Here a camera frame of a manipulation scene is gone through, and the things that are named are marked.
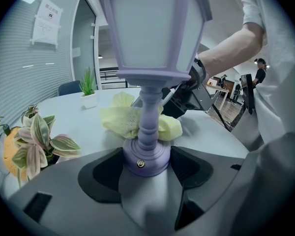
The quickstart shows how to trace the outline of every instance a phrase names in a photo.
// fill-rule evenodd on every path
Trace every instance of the white round table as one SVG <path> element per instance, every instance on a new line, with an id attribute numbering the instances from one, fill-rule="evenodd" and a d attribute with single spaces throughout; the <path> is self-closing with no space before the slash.
<path id="1" fill-rule="evenodd" d="M 121 91 L 137 98 L 140 88 L 98 90 L 98 105 L 91 109 L 82 106 L 81 93 L 49 98 L 38 104 L 39 113 L 42 117 L 55 115 L 51 138 L 58 134 L 67 134 L 80 145 L 82 156 L 118 148 L 122 146 L 124 138 L 102 126 L 99 109 L 110 107 L 113 96 Z M 241 142 L 205 112 L 187 111 L 179 120 L 183 134 L 172 141 L 174 146 L 230 157 L 246 157 L 248 150 Z M 21 126 L 20 120 L 14 126 Z M 3 185 L 6 198 L 18 190 L 17 179 L 12 174 L 5 177 Z"/>

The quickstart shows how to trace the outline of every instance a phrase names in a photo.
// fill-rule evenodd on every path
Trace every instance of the black chair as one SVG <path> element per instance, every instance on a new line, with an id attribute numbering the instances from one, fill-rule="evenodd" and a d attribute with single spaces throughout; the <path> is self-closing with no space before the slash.
<path id="1" fill-rule="evenodd" d="M 58 96 L 77 93 L 77 92 L 82 92 L 81 89 L 80 89 L 79 84 L 80 84 L 80 81 L 72 81 L 72 82 L 62 84 L 58 88 Z"/>

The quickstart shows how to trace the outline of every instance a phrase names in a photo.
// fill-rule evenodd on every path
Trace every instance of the wooden floor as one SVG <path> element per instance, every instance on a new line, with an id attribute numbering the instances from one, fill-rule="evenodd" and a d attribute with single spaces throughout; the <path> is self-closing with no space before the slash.
<path id="1" fill-rule="evenodd" d="M 217 107 L 217 109 L 221 106 L 222 100 L 223 100 L 222 96 L 220 96 L 216 99 L 215 106 Z M 239 103 L 234 105 L 233 101 L 231 103 L 229 103 L 228 101 L 229 101 L 229 99 L 225 100 L 222 110 L 220 110 L 220 113 L 221 113 L 221 116 L 223 117 L 224 121 L 232 122 L 233 119 L 238 115 L 238 113 L 241 109 L 241 105 Z M 217 113 L 215 112 L 215 110 L 212 107 L 209 109 L 207 114 L 209 116 L 211 116 L 214 120 L 216 120 L 219 124 L 224 126 L 220 117 L 217 115 Z"/>

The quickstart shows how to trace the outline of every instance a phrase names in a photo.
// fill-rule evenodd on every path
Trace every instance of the lavender lamp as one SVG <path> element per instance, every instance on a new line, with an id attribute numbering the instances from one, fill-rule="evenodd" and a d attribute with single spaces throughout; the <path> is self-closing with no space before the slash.
<path id="1" fill-rule="evenodd" d="M 117 76 L 141 86 L 143 102 L 138 138 L 125 140 L 125 166 L 151 177 L 166 169 L 171 145 L 158 140 L 162 88 L 190 79 L 191 62 L 204 23 L 211 20 L 208 0 L 100 0 L 119 67 Z"/>

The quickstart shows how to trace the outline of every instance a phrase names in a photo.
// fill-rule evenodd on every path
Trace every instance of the screw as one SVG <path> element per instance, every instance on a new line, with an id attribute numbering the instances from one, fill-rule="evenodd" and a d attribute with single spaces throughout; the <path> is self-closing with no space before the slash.
<path id="1" fill-rule="evenodd" d="M 143 160 L 139 160 L 138 162 L 137 162 L 137 165 L 138 165 L 138 168 L 143 168 L 144 166 L 145 166 L 145 162 L 143 161 Z"/>

